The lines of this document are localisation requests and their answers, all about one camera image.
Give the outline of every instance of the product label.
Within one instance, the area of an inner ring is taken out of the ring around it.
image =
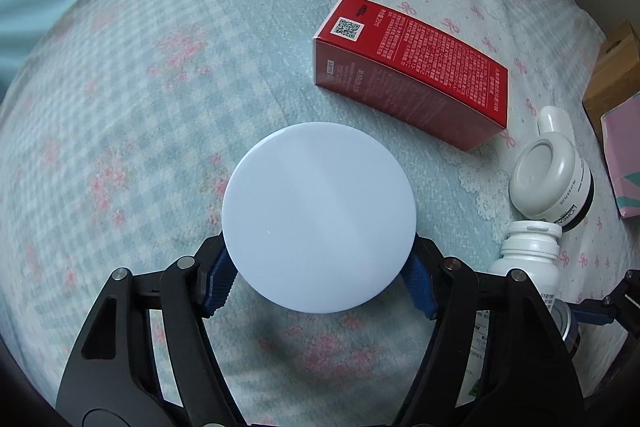
[[[543,301],[545,301],[546,308],[551,311],[556,300],[556,288],[551,285],[538,284],[536,289],[540,292]],[[489,311],[478,311],[476,312],[476,325],[474,336],[471,340],[471,348],[469,349],[469,358],[466,361],[465,376],[462,380],[456,406],[470,402],[478,395],[488,334]]]

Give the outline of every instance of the red box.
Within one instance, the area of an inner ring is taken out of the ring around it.
[[[507,127],[508,72],[402,12],[340,0],[314,36],[317,86],[468,151]]]

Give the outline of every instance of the pink box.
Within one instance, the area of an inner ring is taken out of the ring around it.
[[[640,92],[603,114],[600,121],[620,216],[640,216]]]

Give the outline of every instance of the bed sheet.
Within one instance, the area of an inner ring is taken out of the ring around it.
[[[302,121],[383,143],[414,189],[418,233],[474,269],[518,218],[508,176],[543,105],[564,107],[592,168],[588,218],[561,241],[561,298],[600,297],[633,256],[580,105],[603,35],[572,0],[374,0],[463,39],[510,70],[508,129],[462,153],[314,86],[311,37],[337,0],[79,0],[41,40],[0,108],[0,332],[51,402],[110,272],[165,268],[220,231],[229,175],[258,140]],[[281,309],[236,280],[207,321],[249,422],[375,425],[400,406],[432,324],[398,281],[340,314]],[[158,369],[172,384],[153,316]],[[590,393],[624,340],[584,328],[575,357]]]

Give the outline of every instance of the metal screw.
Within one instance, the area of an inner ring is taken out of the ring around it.
[[[111,277],[113,277],[113,279],[116,281],[120,281],[127,276],[127,273],[129,272],[126,268],[116,268],[113,272],[111,272]]]
[[[183,270],[186,270],[187,268],[191,268],[194,263],[196,262],[196,260],[191,257],[191,255],[185,255],[184,257],[180,257],[180,259],[178,259],[178,268],[182,268]]]
[[[511,278],[514,281],[524,282],[527,280],[527,274],[523,270],[518,270],[517,268],[511,272]]]
[[[458,259],[457,257],[445,257],[443,263],[444,263],[444,267],[447,270],[452,270],[452,271],[459,270],[460,267],[462,266],[462,263],[460,263],[460,259]]]

